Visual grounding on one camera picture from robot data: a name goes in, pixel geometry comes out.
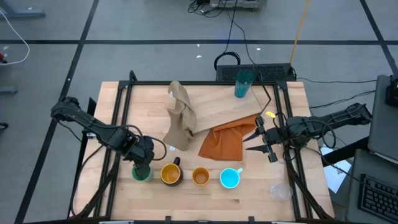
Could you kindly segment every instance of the teal cup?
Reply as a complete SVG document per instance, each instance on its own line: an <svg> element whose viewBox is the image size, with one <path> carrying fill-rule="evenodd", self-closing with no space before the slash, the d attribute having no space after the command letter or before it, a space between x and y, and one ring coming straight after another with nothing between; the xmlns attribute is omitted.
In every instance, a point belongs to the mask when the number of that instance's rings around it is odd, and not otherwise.
<svg viewBox="0 0 398 224"><path fill-rule="evenodd" d="M152 171L151 168L149 168L149 169L150 169L150 171L145 176L143 176L143 177L140 176L139 177L137 175L136 168L133 167L132 171L131 171L132 178L134 178L134 180L138 180L138 181L141 181L141 182L151 181L154 178L154 172Z"/></svg>
<svg viewBox="0 0 398 224"><path fill-rule="evenodd" d="M240 70L236 75L235 96L238 98L244 97L254 82L254 79L255 76L252 71Z"/></svg>
<svg viewBox="0 0 398 224"><path fill-rule="evenodd" d="M223 170L220 174L220 184L225 189L233 189L238 186L240 181L239 173L242 172L242 168L234 170L232 168L227 168Z"/></svg>

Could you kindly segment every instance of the floor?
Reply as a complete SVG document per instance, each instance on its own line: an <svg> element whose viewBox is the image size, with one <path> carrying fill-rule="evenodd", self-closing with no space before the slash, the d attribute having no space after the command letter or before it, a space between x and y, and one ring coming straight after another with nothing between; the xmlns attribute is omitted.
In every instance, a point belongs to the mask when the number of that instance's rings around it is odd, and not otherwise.
<svg viewBox="0 0 398 224"><path fill-rule="evenodd" d="M89 97L97 99L101 82L126 80L130 70L139 80L214 80L213 61L224 51L230 19L225 12L213 19L189 14L188 0L12 2L20 9L43 9L46 17L11 20L28 41L30 55L24 63L0 67L1 85L16 85L19 90L0 96L0 120L9 123L0 135L0 222L13 223L18 211L17 220L25 222L63 219L79 142L50 124L50 109L61 92L77 97L86 108ZM268 0L265 9L236 11L235 21L251 40L249 53L256 63L289 61L304 6L305 0ZM292 64L298 76L361 81L396 72L397 7L395 0L311 1L300 35L303 41ZM242 63L250 63L236 26L231 39L237 41L229 50L237 52ZM10 62L27 52L4 21L0 21L0 52ZM220 60L220 64L233 63L233 58ZM375 83L303 81L311 106L375 87ZM312 111L322 115L355 102L367 103L372 110L373 95ZM72 128L80 131L78 126ZM368 132L369 126L354 126L336 133L349 144ZM51 142L44 141L46 135L52 136ZM36 160L47 151L30 205L20 208Z"/></svg>

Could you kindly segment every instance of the orange cloth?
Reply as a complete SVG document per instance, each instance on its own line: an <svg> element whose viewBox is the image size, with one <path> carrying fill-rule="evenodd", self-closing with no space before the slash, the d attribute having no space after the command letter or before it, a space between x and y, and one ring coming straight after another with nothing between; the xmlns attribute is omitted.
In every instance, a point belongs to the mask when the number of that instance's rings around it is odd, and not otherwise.
<svg viewBox="0 0 398 224"><path fill-rule="evenodd" d="M210 130L199 156L221 161L243 160L243 136L256 128L257 115L232 121Z"/></svg>

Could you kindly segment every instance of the black floor stripe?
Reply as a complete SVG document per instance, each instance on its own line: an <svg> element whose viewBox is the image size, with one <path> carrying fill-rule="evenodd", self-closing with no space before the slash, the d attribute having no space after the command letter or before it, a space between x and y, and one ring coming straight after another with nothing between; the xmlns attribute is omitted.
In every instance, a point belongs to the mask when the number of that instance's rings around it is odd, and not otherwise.
<svg viewBox="0 0 398 224"><path fill-rule="evenodd" d="M228 40L25 40L28 44L98 44L98 45L167 45L167 44L226 44ZM291 45L294 40L247 40L247 44ZM230 40L244 44L244 40ZM24 44L21 40L0 40L0 44ZM299 40L299 45L398 45L398 40Z"/></svg>
<svg viewBox="0 0 398 224"><path fill-rule="evenodd" d="M392 57L391 52L388 49L388 47L387 47L387 45L386 45L386 43L384 41L383 36L381 35L381 32L380 32L380 30L379 30L379 28L378 28L378 26L376 24L376 21L374 20L374 18L372 16L372 13L371 13L371 11L370 11L370 9L368 7L368 4L366 3L365 0L361 0L361 4L362 4L362 7L363 7L363 9L365 11L366 16L369 19L369 22L370 22L370 24L372 26L372 29L373 29L378 41L381 42L381 49L383 50L384 55L386 56L388 64L391 67L392 73L394 75L398 75L398 68L397 68L396 62L395 62L394 58Z"/></svg>
<svg viewBox="0 0 398 224"><path fill-rule="evenodd" d="M83 33L81 34L80 40L85 40L87 38L88 30L90 29L90 25L93 21L94 14L95 14L96 8L98 6L98 1L99 0L93 1L93 5L91 6L91 10L88 15L88 18L87 18L87 21L85 24L85 28L83 29ZM79 61L81 50L83 49L83 46L84 46L83 41L80 41L78 44L78 47L76 49L75 56L73 57L72 64L70 65L70 69L69 69L67 78L65 80L64 86L62 88L60 97L62 97L63 95L66 95L68 93L70 82L73 78L73 74L75 73L76 66ZM42 148L39 153L39 157L37 158L36 165L34 167L32 175L30 177L28 186L27 186L25 194L24 194L24 198L22 199L21 205L19 206L17 217L16 217L14 223L20 224L20 223L23 223L25 220L25 216L26 216L27 210L29 208L30 201L32 200L32 196L35 191L37 181L39 180L40 173L42 171L45 158L47 157L47 153L49 151L50 144L51 144L56 127L57 127L57 123L54 120L51 120L49 129L48 129L47 134L44 139L44 143L43 143Z"/></svg>

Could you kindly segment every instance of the blue cup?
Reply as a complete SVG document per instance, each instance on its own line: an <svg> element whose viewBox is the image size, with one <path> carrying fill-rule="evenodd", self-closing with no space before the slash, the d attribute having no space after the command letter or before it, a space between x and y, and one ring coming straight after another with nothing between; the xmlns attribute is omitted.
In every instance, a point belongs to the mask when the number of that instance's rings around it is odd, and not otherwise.
<svg viewBox="0 0 398 224"><path fill-rule="evenodd" d="M252 71L240 70L236 75L235 96L238 98L244 97L254 82L254 78Z"/></svg>
<svg viewBox="0 0 398 224"><path fill-rule="evenodd" d="M226 189L235 188L239 184L239 173L242 172L242 170L242 168L238 170L234 170L232 168L223 170L220 174L220 184Z"/></svg>

